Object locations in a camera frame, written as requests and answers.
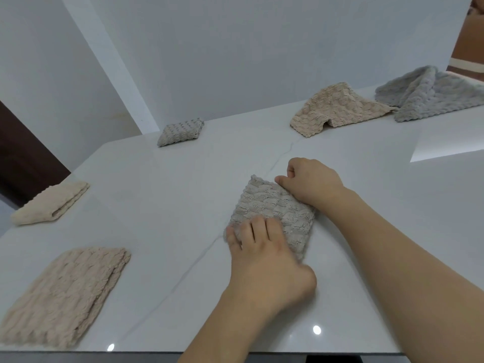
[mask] table surface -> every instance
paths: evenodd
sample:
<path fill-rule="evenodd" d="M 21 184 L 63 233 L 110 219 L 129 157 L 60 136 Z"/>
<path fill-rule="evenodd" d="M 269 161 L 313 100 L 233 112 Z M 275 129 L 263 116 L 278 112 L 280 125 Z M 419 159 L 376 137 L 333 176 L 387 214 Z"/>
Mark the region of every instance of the table surface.
<path fill-rule="evenodd" d="M 358 92 L 371 98 L 374 88 Z M 484 107 L 416 122 L 387 116 L 303 138 L 289 127 L 302 103 L 211 120 L 197 140 L 163 148 L 159 133 L 102 146 L 69 178 L 91 188 L 61 219 L 0 238 L 0 315 L 61 252 L 126 247 L 131 261 L 76 350 L 183 351 L 229 280 L 222 232 L 242 190 L 252 174 L 284 174 L 292 157 L 334 168 L 386 219 L 484 288 Z M 305 262 L 318 278 L 316 296 L 278 316 L 252 351 L 400 351 L 348 245 L 321 215 Z"/>

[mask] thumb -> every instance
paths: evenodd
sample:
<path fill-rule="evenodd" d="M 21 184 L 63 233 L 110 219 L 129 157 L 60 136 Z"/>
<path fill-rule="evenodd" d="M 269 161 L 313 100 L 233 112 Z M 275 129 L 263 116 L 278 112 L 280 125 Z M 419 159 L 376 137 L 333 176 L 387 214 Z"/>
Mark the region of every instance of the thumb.
<path fill-rule="evenodd" d="M 277 176 L 276 178 L 274 178 L 274 180 L 275 180 L 275 183 L 277 183 L 279 186 L 291 192 L 292 178 L 289 178 L 286 176 Z"/>

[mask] folded towel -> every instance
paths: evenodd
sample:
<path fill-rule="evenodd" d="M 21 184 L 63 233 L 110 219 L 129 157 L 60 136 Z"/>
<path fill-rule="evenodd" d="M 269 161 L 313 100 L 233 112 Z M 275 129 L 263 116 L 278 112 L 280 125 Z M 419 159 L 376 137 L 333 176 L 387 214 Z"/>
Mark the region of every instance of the folded towel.
<path fill-rule="evenodd" d="M 198 138 L 204 122 L 197 118 L 186 122 L 166 125 L 158 139 L 158 146 L 175 144 L 180 141 Z"/>
<path fill-rule="evenodd" d="M 124 248 L 64 252 L 7 311 L 0 340 L 71 347 L 96 319 L 130 257 Z"/>
<path fill-rule="evenodd" d="M 400 107 L 395 121 L 403 122 L 459 111 L 484 104 L 484 85 L 466 80 L 435 66 L 420 67 L 390 80 L 375 91 L 379 102 Z"/>
<path fill-rule="evenodd" d="M 394 108 L 358 95 L 348 83 L 338 83 L 321 89 L 294 115 L 290 125 L 305 137 L 332 127 L 368 121 L 386 115 Z"/>
<path fill-rule="evenodd" d="M 60 218 L 86 190 L 83 181 L 49 186 L 10 217 L 15 225 L 49 222 Z"/>
<path fill-rule="evenodd" d="M 239 225 L 256 215 L 275 217 L 281 220 L 289 248 L 301 261 L 306 253 L 309 231 L 314 221 L 315 209 L 296 200 L 289 192 L 276 183 L 264 181 L 253 175 L 240 196 L 230 218 L 235 226 L 235 235 L 240 240 Z"/>

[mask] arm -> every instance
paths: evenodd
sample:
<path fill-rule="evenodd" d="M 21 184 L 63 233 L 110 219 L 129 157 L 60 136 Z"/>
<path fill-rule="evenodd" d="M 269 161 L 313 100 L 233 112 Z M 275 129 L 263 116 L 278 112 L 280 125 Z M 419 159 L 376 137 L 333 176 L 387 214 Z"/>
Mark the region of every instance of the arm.
<path fill-rule="evenodd" d="M 293 158 L 276 182 L 339 228 L 412 363 L 483 359 L 481 289 L 388 223 L 320 162 Z"/>
<path fill-rule="evenodd" d="M 264 326 L 316 289 L 313 270 L 295 261 L 277 220 L 255 217 L 240 236 L 241 244 L 227 228 L 230 282 L 178 363 L 243 362 Z"/>

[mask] washcloth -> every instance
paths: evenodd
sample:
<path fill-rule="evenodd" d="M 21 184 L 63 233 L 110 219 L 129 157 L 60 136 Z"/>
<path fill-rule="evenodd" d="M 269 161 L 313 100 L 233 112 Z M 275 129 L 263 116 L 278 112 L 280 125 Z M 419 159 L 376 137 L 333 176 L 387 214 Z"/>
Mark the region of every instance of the washcloth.
<path fill-rule="evenodd" d="M 368 121 L 386 115 L 394 108 L 358 95 L 348 83 L 338 83 L 321 89 L 294 115 L 290 125 L 305 137 L 332 127 Z"/>
<path fill-rule="evenodd" d="M 204 122 L 197 118 L 190 121 L 166 125 L 158 139 L 158 146 L 175 144 L 198 138 Z"/>
<path fill-rule="evenodd" d="M 86 190 L 84 181 L 49 186 L 10 216 L 15 225 L 49 222 L 60 218 Z"/>
<path fill-rule="evenodd" d="M 240 196 L 239 203 L 230 218 L 235 235 L 240 240 L 239 225 L 256 215 L 281 220 L 289 248 L 301 261 L 306 252 L 309 231 L 314 221 L 315 209 L 296 200 L 276 183 L 265 181 L 253 175 Z"/>
<path fill-rule="evenodd" d="M 395 121 L 403 122 L 459 111 L 484 104 L 484 85 L 424 66 L 390 80 L 375 91 L 379 102 L 399 107 Z"/>
<path fill-rule="evenodd" d="M 0 340 L 61 349 L 73 346 L 96 319 L 130 257 L 124 248 L 64 252 L 8 310 Z"/>

